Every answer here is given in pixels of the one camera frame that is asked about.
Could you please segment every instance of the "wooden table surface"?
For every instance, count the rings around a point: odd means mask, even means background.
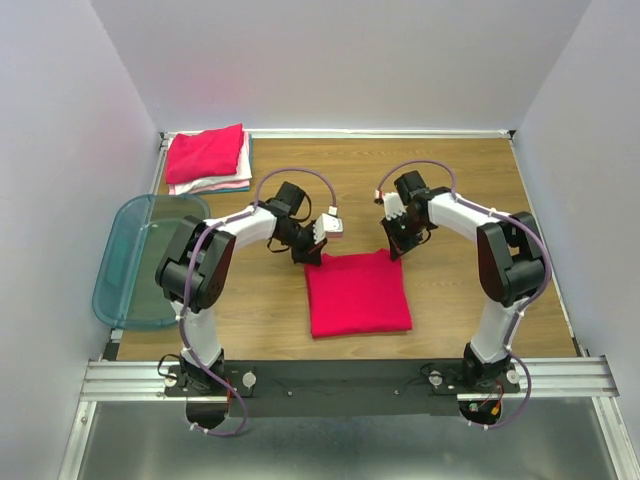
[[[256,139],[252,190],[205,198],[213,217],[228,215],[246,207],[257,180],[269,171],[312,168],[333,183],[344,220],[344,237],[331,239],[324,252],[374,252],[388,245],[379,224],[383,210],[373,203],[373,191],[391,167],[414,158],[448,163],[458,176],[459,192],[470,200],[514,213],[529,210],[505,139]],[[438,167],[417,168],[430,187],[449,185],[446,172]],[[398,175],[388,180],[387,189]],[[267,181],[261,198],[275,194],[284,180],[309,193],[314,218],[326,211],[329,192],[310,175],[278,175]],[[162,184],[158,193],[167,193],[167,186]],[[225,290],[215,306],[225,355],[256,360],[460,356],[476,331],[486,298],[478,281],[475,245],[440,228],[428,244],[403,257],[403,269],[413,330],[313,340],[303,267],[294,265],[289,253],[268,252],[263,242],[245,247],[234,253]],[[118,359],[157,360],[165,353],[177,353],[180,346],[176,328],[125,331]],[[527,310],[514,351],[521,356],[575,356],[553,286]]]

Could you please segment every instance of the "white wall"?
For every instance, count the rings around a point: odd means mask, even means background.
[[[515,129],[589,0],[93,0],[161,130]]]
[[[594,0],[515,137],[577,338],[640,450],[640,3]]]
[[[53,479],[106,340],[111,221],[148,191],[157,134],[85,0],[4,5],[0,92],[0,478]]]

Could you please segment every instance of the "cable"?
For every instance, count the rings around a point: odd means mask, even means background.
[[[304,172],[304,173],[310,173],[312,175],[315,175],[317,177],[319,177],[324,183],[326,183],[327,187],[329,187],[329,190],[331,191],[331,197],[332,197],[332,206],[333,207],[337,207],[337,197],[336,197],[336,192],[333,189],[333,186],[331,185],[331,183],[329,182],[329,180],[322,175],[321,173],[315,172],[313,170],[308,170],[306,168],[280,168],[277,170],[274,170],[270,173],[268,173],[267,175],[265,175],[262,180],[260,180],[260,182],[258,183],[258,186],[256,187],[256,195],[253,201],[253,209],[252,210],[247,210],[247,211],[243,211],[240,213],[237,213],[235,215],[231,215],[229,217],[226,217],[223,220],[220,220],[216,223],[214,223],[213,225],[208,226],[198,237],[198,240],[196,241],[195,246],[193,247],[193,252],[191,254],[191,259],[189,260],[189,268],[187,269],[187,276],[185,279],[185,283],[184,283],[184,295],[183,295],[183,300],[182,300],[182,308],[180,309],[180,313],[178,314],[177,318],[178,318],[178,326],[179,326],[179,330],[180,330],[180,337],[182,338],[182,343],[184,344],[185,348],[187,349],[187,351],[191,354],[191,358],[193,359],[194,362],[196,362],[196,364],[198,365],[198,367],[200,367],[201,370],[203,370],[209,377],[211,377],[213,380],[215,380],[216,382],[218,382],[220,385],[222,385],[224,388],[226,388],[234,397],[236,397],[236,399],[238,400],[238,402],[240,403],[240,406],[242,407],[242,422],[240,423],[240,425],[233,431],[231,432],[215,432],[206,428],[203,428],[199,425],[196,424],[192,424],[191,427],[194,428],[195,430],[201,431],[206,435],[211,435],[214,437],[231,437],[234,435],[237,435],[238,433],[240,433],[242,431],[242,429],[244,428],[244,426],[247,423],[247,420],[249,418],[249,410],[247,409],[247,404],[245,403],[244,399],[242,398],[242,396],[225,380],[223,380],[222,378],[220,378],[218,375],[216,375],[215,373],[213,373],[209,367],[207,367],[204,362],[202,361],[202,359],[198,356],[198,354],[196,353],[196,351],[194,350],[191,342],[189,341],[189,338],[187,337],[187,332],[186,332],[186,328],[185,328],[185,322],[187,319],[187,311],[189,310],[189,303],[191,301],[191,287],[192,287],[192,283],[193,283],[193,273],[195,272],[195,268],[196,268],[196,262],[200,253],[200,250],[202,249],[202,245],[204,244],[205,240],[207,239],[207,237],[211,234],[211,232],[213,232],[215,229],[226,225],[227,223],[231,223],[231,222],[235,222],[238,220],[242,220],[244,218],[248,218],[251,215],[253,215],[256,211],[256,208],[258,208],[258,202],[260,201],[260,190],[262,188],[262,185],[264,184],[264,182],[272,177],[273,175],[277,174],[277,173],[281,173],[281,172]]]
[[[378,189],[377,189],[377,191],[380,193],[380,198],[382,198],[382,185],[384,185],[384,182],[387,181],[387,178],[389,178],[394,172],[400,170],[401,168],[406,167],[407,165],[413,165],[414,163],[426,163],[428,165],[437,165],[438,167],[444,168],[449,173],[449,176],[451,177],[451,192],[453,193],[456,191],[456,186],[458,185],[458,179],[456,178],[456,174],[453,172],[453,170],[449,165],[447,165],[446,163],[439,162],[438,160],[429,160],[427,158],[419,158],[416,160],[409,160],[407,162],[403,162],[400,165],[396,165],[394,168],[389,170],[384,177],[382,177],[382,180],[380,180],[380,183],[378,184]]]
[[[502,398],[504,397],[504,388],[502,388],[502,383],[498,380],[498,388],[500,388],[500,397],[498,398],[498,406],[502,406]]]
[[[333,185],[331,185],[331,182],[329,182],[329,179],[327,177],[325,177],[320,172],[316,172],[315,170],[310,170],[308,168],[286,167],[286,168],[278,168],[272,172],[267,173],[264,177],[262,177],[262,180],[260,180],[260,182],[258,183],[258,186],[256,187],[256,195],[253,199],[253,206],[255,208],[258,208],[258,202],[260,201],[260,189],[262,188],[262,185],[264,185],[264,182],[266,182],[267,179],[271,178],[272,176],[282,172],[303,172],[303,173],[310,173],[311,175],[315,175],[320,180],[322,180],[327,185],[327,187],[329,187],[329,191],[331,192],[331,206],[332,207],[338,206],[338,197],[336,196],[336,191],[333,189]]]
[[[271,253],[284,253],[284,252],[288,252],[289,250],[291,250],[291,246],[288,245],[284,248],[279,248],[277,250],[274,250],[273,248],[271,248],[271,242],[273,241],[273,238],[270,238],[269,241],[267,242],[267,249],[271,252]]]
[[[518,405],[518,408],[516,409],[516,411],[513,412],[511,415],[509,415],[509,418],[507,418],[506,420],[501,420],[500,422],[494,425],[483,425],[481,423],[475,423],[469,420],[468,421],[469,425],[476,425],[485,430],[489,430],[489,429],[493,430],[496,428],[506,427],[511,422],[514,422],[520,415],[522,415],[525,408],[527,408],[527,405],[529,404],[529,400],[531,399],[531,373],[529,372],[529,368],[527,367],[527,365],[522,361],[522,359],[519,356],[517,356],[513,352],[510,352],[510,354],[511,354],[511,357],[513,357],[513,359],[520,364],[520,366],[524,370],[525,376],[527,377],[527,391],[524,394],[524,399],[522,400],[520,405]]]
[[[511,350],[511,337],[513,336],[513,333],[515,331],[516,326],[518,325],[518,322],[520,321],[520,318],[524,315],[524,310],[531,305],[531,303],[533,303],[535,300],[537,300],[540,295],[542,295],[542,293],[545,291],[545,289],[547,288],[547,286],[549,285],[549,283],[551,282],[551,257],[549,256],[549,252],[547,250],[547,247],[544,245],[544,243],[542,242],[542,240],[540,239],[540,237],[538,237],[538,235],[536,235],[533,230],[531,230],[529,227],[527,227],[526,225],[524,225],[523,223],[519,222],[518,220],[508,217],[506,215],[502,215],[500,213],[497,213],[491,209],[488,209],[486,207],[483,207],[482,205],[478,205],[477,203],[473,203],[470,202],[469,200],[466,200],[465,198],[463,198],[462,196],[460,196],[457,191],[457,185],[458,185],[458,180],[456,178],[456,174],[455,172],[451,169],[451,167],[449,167],[448,165],[439,162],[437,160],[429,160],[429,159],[416,159],[416,160],[409,160],[407,162],[403,162],[400,165],[397,165],[396,167],[394,167],[393,169],[391,169],[389,172],[386,173],[386,175],[384,177],[382,177],[382,180],[380,181],[380,183],[378,184],[378,188],[376,190],[376,195],[378,195],[378,198],[382,198],[382,185],[384,184],[384,182],[391,176],[391,174],[393,174],[395,171],[399,170],[402,167],[406,167],[407,165],[412,165],[412,164],[416,164],[416,163],[425,163],[425,164],[429,164],[429,165],[437,165],[438,167],[441,167],[443,169],[445,169],[448,173],[449,173],[449,177],[451,177],[451,196],[453,197],[454,201],[456,201],[457,203],[459,203],[460,205],[464,205],[465,207],[468,207],[476,212],[485,214],[485,215],[491,215],[495,218],[497,218],[498,220],[502,220],[504,222],[507,222],[511,225],[513,225],[516,228],[519,228],[520,230],[522,230],[525,235],[527,235],[529,238],[531,238],[533,240],[533,242],[536,244],[536,246],[540,249],[540,252],[542,253],[542,259],[543,259],[543,267],[544,267],[544,278],[542,280],[542,283],[540,284],[540,286],[536,289],[536,291],[533,293],[533,295],[531,295],[529,298],[527,298],[522,305],[520,305],[515,312],[513,313],[511,319],[509,320],[509,326],[507,328],[507,333],[505,334],[502,343],[504,345],[505,350],[507,351],[507,353],[509,355],[511,355],[511,357],[513,357],[513,359],[518,362],[520,364],[520,366],[522,367],[522,369],[524,370],[524,373],[527,377],[527,392],[525,394],[524,399],[522,400],[522,403],[520,404],[520,406],[517,408],[517,410],[515,411],[515,413],[513,413],[509,418],[507,418],[504,421],[501,421],[495,425],[481,425],[478,423],[475,423],[475,425],[481,426],[482,428],[501,428],[504,427],[508,424],[510,424],[511,422],[513,422],[516,418],[518,418],[520,415],[522,415],[522,412],[524,411],[524,409],[526,408],[527,404],[529,403],[529,399],[531,398],[531,374],[529,373],[529,369],[527,368],[527,366],[525,365],[525,363],[522,361],[522,359],[520,357],[518,357],[515,353],[513,353],[513,351]]]
[[[156,370],[158,372],[158,375],[160,375],[163,378],[169,379],[169,380],[178,380],[178,376],[175,373],[162,373],[160,371],[160,368],[162,367],[162,364],[164,363],[164,360],[167,357],[171,357],[171,358],[175,358],[176,360],[178,360],[178,362],[180,362],[180,366],[182,366],[182,362],[184,361],[184,359],[179,356],[176,355],[174,353],[167,353],[166,355],[163,355],[162,358],[160,360],[158,360],[158,365],[156,366]]]
[[[420,243],[418,243],[418,245],[424,245],[425,243],[427,243],[429,240],[431,240],[431,230],[427,230],[427,238],[425,238],[424,240],[422,240]]]
[[[311,218],[311,213],[313,212],[313,205],[311,204],[311,197],[307,194],[307,192],[304,192],[304,198],[307,200],[307,205],[309,205],[309,211],[307,212],[307,216],[304,217],[304,218],[292,218],[291,220],[293,220],[294,222],[302,223],[302,222],[306,222],[307,220],[309,220]]]
[[[495,383],[493,384],[493,388],[491,389],[491,392],[489,393],[489,395],[487,395],[487,398],[485,398],[484,401],[476,407],[476,410],[480,410],[480,408],[484,407],[487,403],[489,403],[489,400],[493,398],[493,394],[496,393],[496,389],[498,388],[499,384],[500,384],[500,380],[496,380]],[[502,389],[502,386],[501,386],[499,400],[502,400],[503,393],[504,393],[504,390]]]

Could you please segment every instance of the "teal plastic tray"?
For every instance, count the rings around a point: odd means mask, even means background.
[[[209,206],[197,195],[142,195],[118,211],[93,291],[93,311],[103,323],[126,330],[175,324],[154,277],[186,215],[209,218]]]

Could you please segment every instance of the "pink cloth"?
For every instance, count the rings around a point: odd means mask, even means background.
[[[194,188],[193,190],[189,190],[189,193],[215,192],[216,190],[225,189],[234,190],[236,188],[247,188],[248,186],[249,180],[239,180],[237,182],[223,182],[216,185],[209,185],[208,187]],[[174,185],[169,185],[169,195],[180,195],[179,193],[176,193]]]
[[[313,338],[411,330],[402,262],[388,250],[305,265]]]
[[[235,174],[243,142],[242,124],[197,135],[179,133],[167,153],[167,183],[174,185],[196,178]]]
[[[248,187],[249,179],[251,179],[250,141],[249,134],[245,133],[244,143],[238,157],[238,171],[235,175],[204,177],[187,183],[169,185],[169,194],[182,195],[183,193],[210,192],[224,188]]]

